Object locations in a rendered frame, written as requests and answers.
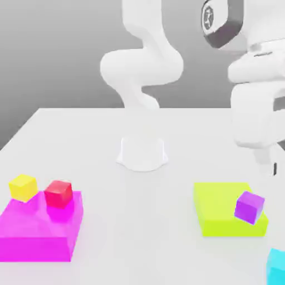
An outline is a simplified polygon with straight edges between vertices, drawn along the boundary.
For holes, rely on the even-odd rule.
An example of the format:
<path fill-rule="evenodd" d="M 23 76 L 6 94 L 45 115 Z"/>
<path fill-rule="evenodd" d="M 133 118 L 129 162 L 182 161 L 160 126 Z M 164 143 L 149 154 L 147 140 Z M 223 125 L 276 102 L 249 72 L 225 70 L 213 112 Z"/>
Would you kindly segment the small yellow cube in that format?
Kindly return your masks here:
<path fill-rule="evenodd" d="M 8 185 L 11 197 L 24 203 L 31 200 L 38 193 L 36 178 L 29 175 L 21 174 L 11 180 Z"/>

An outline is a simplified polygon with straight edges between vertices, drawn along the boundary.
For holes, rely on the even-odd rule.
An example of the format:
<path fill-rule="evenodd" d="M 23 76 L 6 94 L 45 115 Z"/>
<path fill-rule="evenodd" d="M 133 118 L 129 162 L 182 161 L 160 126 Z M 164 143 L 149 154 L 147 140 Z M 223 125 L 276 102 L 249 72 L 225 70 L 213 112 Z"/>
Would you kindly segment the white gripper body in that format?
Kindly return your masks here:
<path fill-rule="evenodd" d="M 230 99 L 234 141 L 240 147 L 262 149 L 285 140 L 285 109 L 274 110 L 285 97 L 285 82 L 237 84 Z"/>

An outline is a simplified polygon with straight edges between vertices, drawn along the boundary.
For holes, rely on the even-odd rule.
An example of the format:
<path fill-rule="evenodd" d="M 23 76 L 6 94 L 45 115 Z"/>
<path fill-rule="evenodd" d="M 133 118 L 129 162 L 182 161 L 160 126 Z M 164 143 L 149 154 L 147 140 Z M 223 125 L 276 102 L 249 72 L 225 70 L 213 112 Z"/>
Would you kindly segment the small cyan cube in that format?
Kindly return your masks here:
<path fill-rule="evenodd" d="M 285 251 L 272 248 L 266 264 L 266 285 L 285 285 Z"/>

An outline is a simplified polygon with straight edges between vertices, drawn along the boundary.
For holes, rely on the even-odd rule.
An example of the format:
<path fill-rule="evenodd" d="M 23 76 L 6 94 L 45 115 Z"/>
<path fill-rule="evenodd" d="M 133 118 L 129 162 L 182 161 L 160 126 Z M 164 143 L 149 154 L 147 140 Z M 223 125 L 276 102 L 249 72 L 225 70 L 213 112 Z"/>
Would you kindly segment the small red cube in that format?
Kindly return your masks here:
<path fill-rule="evenodd" d="M 44 195 L 47 206 L 64 209 L 73 199 L 72 185 L 70 182 L 54 180 L 44 190 Z"/>

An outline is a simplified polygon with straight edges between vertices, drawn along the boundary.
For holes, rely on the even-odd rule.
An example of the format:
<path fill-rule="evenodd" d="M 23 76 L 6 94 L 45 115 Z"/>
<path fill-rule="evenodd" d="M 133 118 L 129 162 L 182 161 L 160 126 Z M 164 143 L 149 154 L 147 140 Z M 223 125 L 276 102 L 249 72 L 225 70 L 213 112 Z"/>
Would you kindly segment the large magenta box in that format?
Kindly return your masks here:
<path fill-rule="evenodd" d="M 82 217 L 79 191 L 63 209 L 49 207 L 42 191 L 10 200 L 0 215 L 0 262 L 70 262 Z"/>

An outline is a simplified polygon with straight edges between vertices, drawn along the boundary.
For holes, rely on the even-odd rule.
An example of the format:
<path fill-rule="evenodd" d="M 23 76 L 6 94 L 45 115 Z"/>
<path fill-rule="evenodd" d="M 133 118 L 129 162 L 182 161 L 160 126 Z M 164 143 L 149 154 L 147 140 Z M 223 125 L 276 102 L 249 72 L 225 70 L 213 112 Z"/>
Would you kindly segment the small purple cube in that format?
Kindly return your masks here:
<path fill-rule="evenodd" d="M 234 216 L 251 225 L 255 225 L 263 210 L 264 202 L 264 197 L 244 191 L 237 199 Z"/>

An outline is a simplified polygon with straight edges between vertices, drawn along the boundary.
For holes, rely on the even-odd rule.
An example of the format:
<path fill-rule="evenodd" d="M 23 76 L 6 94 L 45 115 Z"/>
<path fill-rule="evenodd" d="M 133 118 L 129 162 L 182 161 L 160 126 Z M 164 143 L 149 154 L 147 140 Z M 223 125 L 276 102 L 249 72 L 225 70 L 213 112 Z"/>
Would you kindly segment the large lime box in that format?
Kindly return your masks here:
<path fill-rule="evenodd" d="M 255 225 L 234 216 L 237 199 L 244 191 L 252 192 L 248 183 L 194 183 L 193 198 L 204 237 L 265 236 L 268 218 L 263 210 Z"/>

